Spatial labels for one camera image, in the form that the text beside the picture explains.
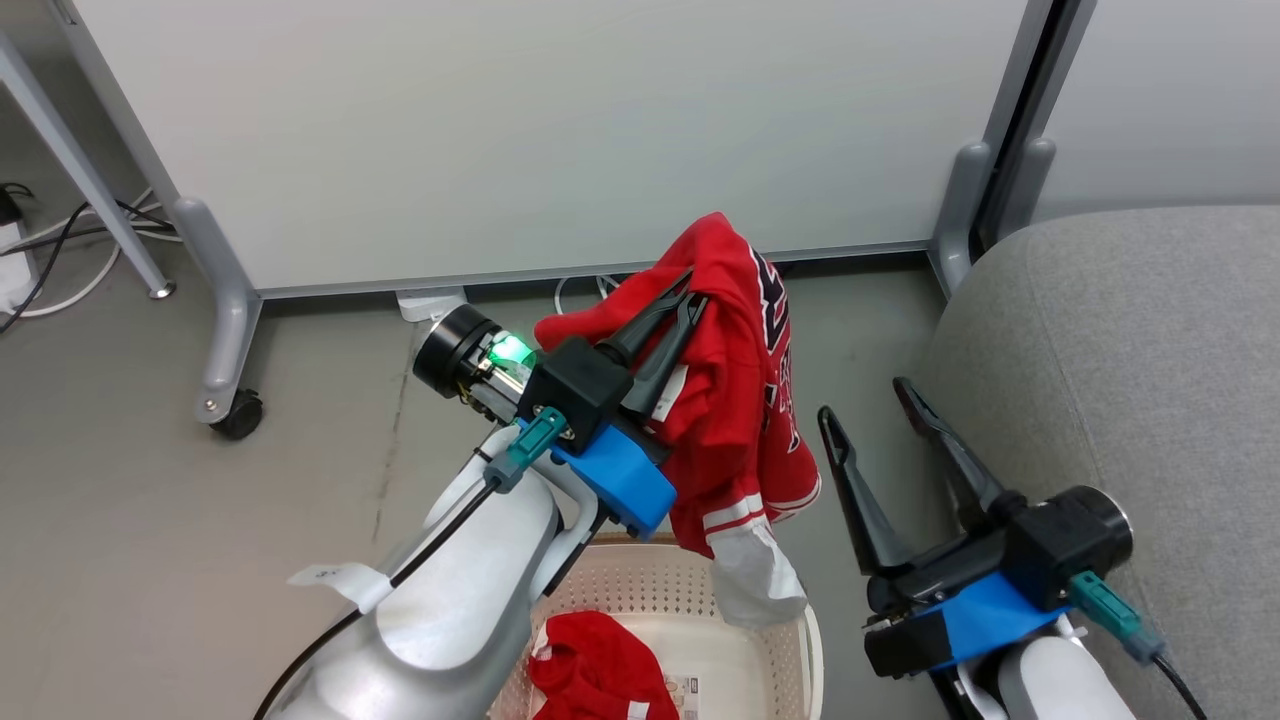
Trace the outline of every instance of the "gray upholstery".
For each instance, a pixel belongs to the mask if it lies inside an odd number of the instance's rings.
[[[965,279],[916,380],[1006,486],[1115,497],[1137,533],[1115,585],[1210,716],[1280,716],[1280,209],[1027,228]],[[1189,717],[1100,634],[1139,717]]]

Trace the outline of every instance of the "teal connector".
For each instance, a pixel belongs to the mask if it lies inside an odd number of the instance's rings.
[[[503,450],[484,469],[484,479],[495,486],[497,492],[507,493],[516,487],[525,470],[550,450],[564,428],[568,419],[554,407],[544,407],[525,429],[520,430],[516,439],[511,441],[507,450]]]
[[[1142,615],[1120,598],[1102,578],[1084,571],[1071,578],[1068,598],[1084,616],[1111,633],[1139,664],[1151,665],[1165,651],[1165,641],[1148,629]]]

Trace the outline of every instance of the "white whiteboard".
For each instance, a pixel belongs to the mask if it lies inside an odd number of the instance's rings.
[[[1034,219],[1280,202],[1280,4],[1098,0]]]
[[[77,0],[253,286],[929,237],[1021,0]]]

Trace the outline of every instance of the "green led light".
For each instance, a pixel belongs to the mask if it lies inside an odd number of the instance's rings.
[[[527,368],[534,366],[534,351],[513,334],[508,334],[493,343],[493,347],[489,348],[489,359],[494,364],[503,364],[500,361],[506,361]]]

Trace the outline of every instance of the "white plastic basket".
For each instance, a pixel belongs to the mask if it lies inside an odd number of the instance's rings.
[[[559,589],[534,609],[535,634],[552,615],[608,612],[649,646],[663,673],[698,678],[696,714],[687,717],[818,720],[822,639],[813,609],[762,632],[733,628],[716,609],[709,568],[705,557],[673,544],[591,544]],[[541,703],[521,662],[489,717],[527,720]]]

